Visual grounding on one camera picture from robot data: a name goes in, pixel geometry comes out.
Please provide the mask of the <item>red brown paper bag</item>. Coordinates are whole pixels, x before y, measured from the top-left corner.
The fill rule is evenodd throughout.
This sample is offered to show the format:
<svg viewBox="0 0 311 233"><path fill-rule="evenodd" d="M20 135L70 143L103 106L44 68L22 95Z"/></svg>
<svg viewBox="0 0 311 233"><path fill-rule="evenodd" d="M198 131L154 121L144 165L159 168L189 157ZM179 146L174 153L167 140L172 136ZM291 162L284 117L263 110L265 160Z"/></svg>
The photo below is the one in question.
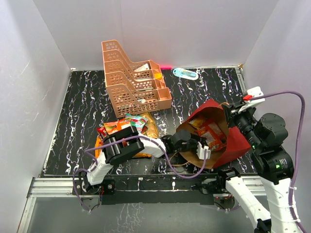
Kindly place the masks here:
<svg viewBox="0 0 311 233"><path fill-rule="evenodd" d="M180 153L184 159L197 167L217 168L244 156L251 149L237 127L228 127L223 107L212 99L196 109L177 127L176 132L181 130L202 137L207 142L210 152L205 164L204 156L198 155L196 150Z"/></svg>

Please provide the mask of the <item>gold chips bag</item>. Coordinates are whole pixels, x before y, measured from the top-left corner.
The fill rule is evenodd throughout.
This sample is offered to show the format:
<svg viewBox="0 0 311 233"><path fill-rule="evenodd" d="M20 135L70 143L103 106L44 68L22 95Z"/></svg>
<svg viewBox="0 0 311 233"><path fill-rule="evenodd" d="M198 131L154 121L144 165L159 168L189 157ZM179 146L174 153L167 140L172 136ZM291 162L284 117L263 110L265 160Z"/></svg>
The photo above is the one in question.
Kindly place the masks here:
<svg viewBox="0 0 311 233"><path fill-rule="evenodd" d="M146 118L147 122L145 123L142 134L151 138L159 138L159 131L156 125L156 121L151 116L149 112L139 115L140 117Z"/></svg>

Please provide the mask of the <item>orange fruit candy bag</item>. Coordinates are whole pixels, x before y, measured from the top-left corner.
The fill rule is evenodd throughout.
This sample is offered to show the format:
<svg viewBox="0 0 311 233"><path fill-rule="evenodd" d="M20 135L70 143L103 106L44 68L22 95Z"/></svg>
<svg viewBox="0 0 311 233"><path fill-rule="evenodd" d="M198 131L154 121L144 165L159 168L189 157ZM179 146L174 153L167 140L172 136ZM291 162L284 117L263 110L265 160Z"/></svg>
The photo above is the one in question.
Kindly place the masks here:
<svg viewBox="0 0 311 233"><path fill-rule="evenodd" d="M195 130L200 137L206 139L211 151L218 151L226 147L226 136L215 122L206 122Z"/></svg>

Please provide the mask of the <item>teal Fox's candy bag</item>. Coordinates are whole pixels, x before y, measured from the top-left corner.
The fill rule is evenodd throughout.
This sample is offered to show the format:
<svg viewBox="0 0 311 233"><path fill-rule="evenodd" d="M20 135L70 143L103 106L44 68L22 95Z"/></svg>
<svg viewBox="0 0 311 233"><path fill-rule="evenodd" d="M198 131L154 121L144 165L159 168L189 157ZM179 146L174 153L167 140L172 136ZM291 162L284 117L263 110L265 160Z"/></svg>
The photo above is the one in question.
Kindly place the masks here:
<svg viewBox="0 0 311 233"><path fill-rule="evenodd" d="M145 117L131 114L126 114L124 118L130 122L131 126L135 126L140 133L143 131L143 127L148 121Z"/></svg>

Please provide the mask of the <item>orange white snack packet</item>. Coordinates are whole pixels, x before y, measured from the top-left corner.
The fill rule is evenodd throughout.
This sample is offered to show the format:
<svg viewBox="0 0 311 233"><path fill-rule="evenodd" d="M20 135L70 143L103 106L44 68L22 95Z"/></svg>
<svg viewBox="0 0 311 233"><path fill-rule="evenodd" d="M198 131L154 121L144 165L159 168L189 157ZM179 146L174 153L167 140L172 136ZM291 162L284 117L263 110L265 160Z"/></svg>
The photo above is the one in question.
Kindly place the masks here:
<svg viewBox="0 0 311 233"><path fill-rule="evenodd" d="M104 123L105 130L109 135L116 133L118 131L121 131L130 126L131 126L131 122L127 119L121 119L121 120L114 121L114 122Z"/></svg>

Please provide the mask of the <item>red peanut snack packet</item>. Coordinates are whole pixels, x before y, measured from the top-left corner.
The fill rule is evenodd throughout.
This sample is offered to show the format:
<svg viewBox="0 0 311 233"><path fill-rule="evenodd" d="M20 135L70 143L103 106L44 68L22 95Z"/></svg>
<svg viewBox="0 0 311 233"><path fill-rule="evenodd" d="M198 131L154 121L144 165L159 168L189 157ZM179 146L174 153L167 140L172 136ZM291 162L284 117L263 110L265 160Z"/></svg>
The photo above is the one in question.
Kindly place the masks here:
<svg viewBox="0 0 311 233"><path fill-rule="evenodd" d="M98 135L102 141L104 141L104 139L108 136L108 133L107 133L105 127L97 128L97 133L98 133Z"/></svg>

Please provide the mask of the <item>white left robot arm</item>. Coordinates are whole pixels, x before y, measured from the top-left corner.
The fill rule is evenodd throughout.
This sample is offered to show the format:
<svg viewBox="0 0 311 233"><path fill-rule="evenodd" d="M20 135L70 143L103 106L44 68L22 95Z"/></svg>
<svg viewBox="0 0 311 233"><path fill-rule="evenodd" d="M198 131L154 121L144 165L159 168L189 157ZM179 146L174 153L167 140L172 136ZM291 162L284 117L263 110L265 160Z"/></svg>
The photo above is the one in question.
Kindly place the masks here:
<svg viewBox="0 0 311 233"><path fill-rule="evenodd" d="M195 152L203 164L210 158L211 151L203 137L180 130L174 135L151 138L138 132L134 126L127 127L104 138L104 145L98 147L100 154L84 172L81 187L94 194L99 191L105 176L113 166L131 160L138 153L160 158L176 152Z"/></svg>

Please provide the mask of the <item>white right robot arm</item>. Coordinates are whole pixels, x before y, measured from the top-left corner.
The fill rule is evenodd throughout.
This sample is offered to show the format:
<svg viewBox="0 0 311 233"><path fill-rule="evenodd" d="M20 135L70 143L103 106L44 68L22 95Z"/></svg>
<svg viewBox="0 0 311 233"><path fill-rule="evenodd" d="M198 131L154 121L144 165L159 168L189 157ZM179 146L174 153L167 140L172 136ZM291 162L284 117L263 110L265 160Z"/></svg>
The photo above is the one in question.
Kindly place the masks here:
<svg viewBox="0 0 311 233"><path fill-rule="evenodd" d="M228 126L237 127L251 146L251 159L264 186L269 209L266 210L245 185L234 168L218 172L217 188L229 192L250 219L256 233L302 233L294 201L294 163L282 146L287 138L286 123L273 113L255 120L254 107L224 105Z"/></svg>

